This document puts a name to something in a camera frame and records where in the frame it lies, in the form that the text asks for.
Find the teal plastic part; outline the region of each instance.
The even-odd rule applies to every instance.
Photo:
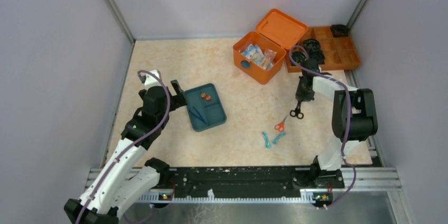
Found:
[[[279,133],[277,135],[277,137],[275,137],[275,139],[272,141],[272,144],[277,144],[278,140],[281,139],[285,135],[286,135],[286,132]]]
[[[211,100],[207,101],[202,98],[201,93],[209,95]],[[185,97],[187,101],[186,108],[190,111],[188,112],[190,123],[196,132],[201,132],[226,122],[226,113],[222,107],[216,87],[212,83],[185,91]],[[197,111],[200,116],[192,114]]]
[[[263,132],[263,138],[265,138],[266,148],[270,148],[269,138],[267,137],[267,133]]]

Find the blue tweezers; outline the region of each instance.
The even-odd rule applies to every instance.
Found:
[[[198,113],[197,115],[193,113],[191,110],[188,110],[188,112],[193,115],[195,118],[201,120],[204,124],[207,124],[204,118],[201,116],[201,113],[199,113],[198,109],[196,109],[195,106],[193,106],[193,109]]]

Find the orange lid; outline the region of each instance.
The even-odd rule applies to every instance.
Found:
[[[308,26],[278,9],[270,10],[256,30],[284,49],[293,47],[307,32]]]

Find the beige floor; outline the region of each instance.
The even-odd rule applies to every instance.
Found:
[[[171,166],[308,165],[321,153],[332,135],[332,102],[320,95],[302,105],[303,120],[288,116],[286,136],[267,149],[262,131],[271,139],[279,123],[295,107],[294,94],[300,73],[281,71],[261,85],[234,66],[232,46],[238,39],[180,39],[137,41],[119,106],[108,158],[124,125],[142,105],[138,91],[139,69],[159,69],[166,84],[177,79],[183,90],[215,84],[224,110],[225,124],[197,133],[182,107],[170,113],[170,121],[136,166],[151,157]],[[332,74],[342,80],[343,71]],[[370,164],[365,143],[348,157],[356,164]]]

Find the black scissors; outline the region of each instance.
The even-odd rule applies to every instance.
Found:
[[[300,111],[300,106],[301,105],[302,105],[302,101],[298,101],[297,102],[297,106],[295,107],[295,109],[290,111],[290,116],[296,117],[298,119],[302,119],[303,118],[303,113]]]

